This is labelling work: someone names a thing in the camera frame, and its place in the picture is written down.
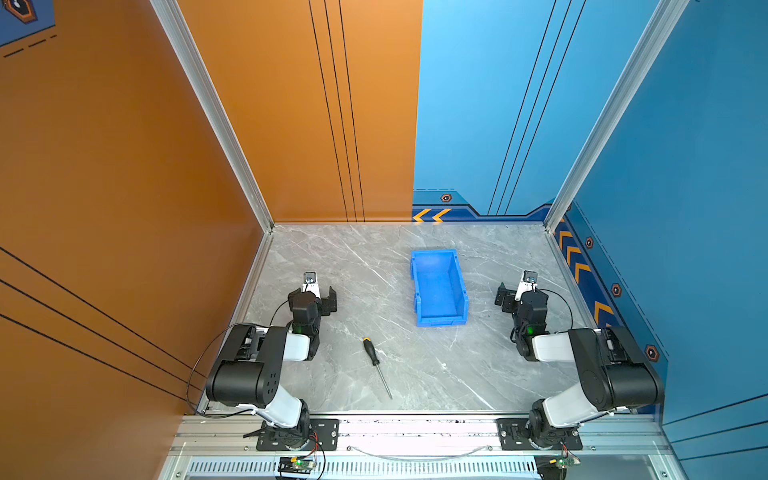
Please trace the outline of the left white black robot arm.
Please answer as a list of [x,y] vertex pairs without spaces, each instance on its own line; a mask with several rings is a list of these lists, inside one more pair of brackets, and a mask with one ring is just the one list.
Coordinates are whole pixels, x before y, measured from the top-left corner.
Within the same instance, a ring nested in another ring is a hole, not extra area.
[[258,416],[262,426],[246,438],[263,450],[301,450],[317,445],[307,403],[281,386],[286,362],[314,359],[322,319],[337,311],[337,292],[325,297],[309,288],[290,293],[292,321],[285,326],[241,323],[232,327],[206,381],[209,400]]

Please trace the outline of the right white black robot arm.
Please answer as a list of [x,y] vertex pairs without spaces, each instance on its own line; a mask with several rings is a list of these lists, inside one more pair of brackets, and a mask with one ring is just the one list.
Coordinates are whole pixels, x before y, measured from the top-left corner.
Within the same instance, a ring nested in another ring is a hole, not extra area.
[[566,445],[581,425],[620,409],[663,402],[664,387],[625,327],[547,330],[548,294],[534,283],[500,284],[495,304],[514,321],[510,339],[531,363],[571,363],[578,382],[535,401],[519,429],[535,449]]

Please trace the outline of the black yellow handled screwdriver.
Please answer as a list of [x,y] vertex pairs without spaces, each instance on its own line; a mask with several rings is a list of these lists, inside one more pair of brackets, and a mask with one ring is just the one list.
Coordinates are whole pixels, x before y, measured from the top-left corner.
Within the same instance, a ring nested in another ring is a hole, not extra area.
[[376,371],[377,371],[377,373],[378,373],[378,375],[379,375],[379,377],[381,379],[381,382],[382,382],[382,384],[384,386],[384,389],[385,389],[385,391],[387,393],[387,396],[389,397],[390,400],[393,400],[394,397],[393,397],[391,389],[389,388],[389,385],[388,385],[388,383],[387,383],[387,381],[386,381],[386,379],[384,377],[383,371],[382,371],[381,366],[380,366],[380,360],[378,358],[377,351],[376,351],[376,348],[375,348],[372,340],[370,338],[368,338],[368,337],[365,337],[362,340],[362,343],[363,343],[363,348],[364,348],[366,354],[368,355],[369,359],[371,360],[371,363],[372,363],[373,367],[376,369]]

